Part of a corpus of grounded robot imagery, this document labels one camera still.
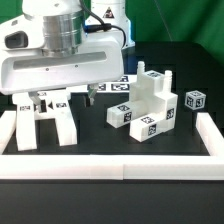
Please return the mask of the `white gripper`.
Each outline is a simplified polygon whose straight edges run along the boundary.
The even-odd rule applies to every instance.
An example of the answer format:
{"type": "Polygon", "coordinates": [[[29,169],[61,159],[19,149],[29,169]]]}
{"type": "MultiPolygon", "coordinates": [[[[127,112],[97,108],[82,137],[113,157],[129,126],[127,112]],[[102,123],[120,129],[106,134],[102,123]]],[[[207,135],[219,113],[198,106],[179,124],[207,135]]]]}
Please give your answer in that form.
{"type": "Polygon", "coordinates": [[[123,75],[121,44],[110,33],[87,35],[79,19],[66,15],[26,18],[0,24],[0,92],[29,92],[39,112],[46,102],[36,91],[90,84],[94,104],[98,84],[123,75]]]}

